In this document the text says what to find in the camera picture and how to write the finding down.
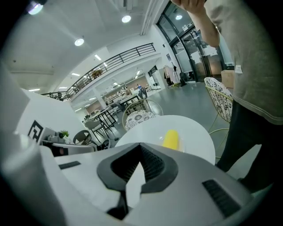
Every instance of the wire chair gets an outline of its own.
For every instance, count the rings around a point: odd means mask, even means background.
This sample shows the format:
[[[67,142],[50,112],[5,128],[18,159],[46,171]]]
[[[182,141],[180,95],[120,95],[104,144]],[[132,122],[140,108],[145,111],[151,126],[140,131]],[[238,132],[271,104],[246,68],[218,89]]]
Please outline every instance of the wire chair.
[[[214,123],[216,122],[216,119],[218,116],[220,116],[222,119],[230,123],[231,121],[231,115],[232,115],[232,107],[233,107],[233,98],[232,94],[230,91],[218,80],[214,78],[207,77],[204,79],[204,82],[206,84],[206,89],[209,93],[209,96],[213,102],[213,105],[217,111],[217,115],[215,117],[215,120],[208,130],[208,132],[211,130],[213,127]],[[221,130],[229,130],[229,128],[221,128],[221,129],[216,129],[209,134],[212,134],[217,131]],[[226,133],[224,139],[220,143],[220,145],[217,147],[217,149],[222,145],[224,142],[225,138],[227,137],[228,133]]]
[[[128,131],[137,124],[155,117],[156,115],[163,115],[163,110],[159,104],[147,99],[138,100],[126,108],[122,117],[123,127]]]

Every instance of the black metal railing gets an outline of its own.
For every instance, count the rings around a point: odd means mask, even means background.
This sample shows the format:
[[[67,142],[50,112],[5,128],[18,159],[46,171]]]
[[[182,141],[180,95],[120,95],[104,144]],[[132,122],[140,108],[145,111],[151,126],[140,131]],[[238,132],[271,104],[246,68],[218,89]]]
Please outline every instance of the black metal railing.
[[[97,79],[104,73],[114,69],[117,66],[122,65],[125,62],[133,60],[135,58],[141,57],[143,55],[155,52],[153,43],[146,45],[141,45],[136,48],[129,49],[122,52],[116,56],[109,58],[108,60],[97,65],[86,74],[84,74],[80,79],[78,79],[68,90],[68,98],[72,98],[76,93],[78,93],[82,88],[91,83],[93,80]]]
[[[42,94],[43,96],[47,96],[59,101],[64,101],[64,100],[69,100],[70,96],[66,91],[63,92],[53,92],[53,93],[46,93],[46,94]]]

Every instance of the grey floor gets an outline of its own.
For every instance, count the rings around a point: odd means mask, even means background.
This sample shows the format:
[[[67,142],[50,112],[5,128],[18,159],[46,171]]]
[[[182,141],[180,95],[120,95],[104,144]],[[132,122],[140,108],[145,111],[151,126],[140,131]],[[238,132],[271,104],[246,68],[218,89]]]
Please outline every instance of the grey floor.
[[[157,92],[150,97],[150,100],[156,101],[163,109],[164,115],[181,115],[191,118],[200,123],[206,130],[209,130],[217,115],[213,103],[205,89],[204,83],[190,83],[184,87],[165,89]],[[110,138],[122,137],[126,131],[122,125],[122,113],[116,117],[117,123],[109,133]],[[218,117],[211,131],[219,128],[229,128],[229,123]],[[227,131],[219,131],[212,134],[212,140],[216,149],[216,156],[221,156],[225,142],[218,148],[223,141]],[[111,140],[114,147],[117,141]],[[260,146],[255,146],[240,158],[228,172],[234,178],[244,177],[254,158],[256,157]]]

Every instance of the person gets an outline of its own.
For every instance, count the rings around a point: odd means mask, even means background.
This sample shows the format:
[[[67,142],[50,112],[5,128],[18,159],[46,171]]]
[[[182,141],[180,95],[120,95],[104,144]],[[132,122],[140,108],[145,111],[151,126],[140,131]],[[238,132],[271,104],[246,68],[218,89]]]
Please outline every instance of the person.
[[[268,32],[242,0],[171,0],[188,11],[210,46],[224,37],[235,63],[233,110],[217,167],[227,172],[261,144],[241,183],[256,192],[274,182],[283,125],[283,69]]]

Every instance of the yellow object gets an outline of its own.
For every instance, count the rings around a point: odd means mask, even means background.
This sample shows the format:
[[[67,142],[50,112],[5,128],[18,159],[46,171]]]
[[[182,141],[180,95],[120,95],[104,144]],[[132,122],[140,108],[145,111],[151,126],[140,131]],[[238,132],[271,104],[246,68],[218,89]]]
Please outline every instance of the yellow object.
[[[164,147],[171,148],[173,150],[179,150],[179,134],[176,130],[168,130],[165,139],[163,141]]]

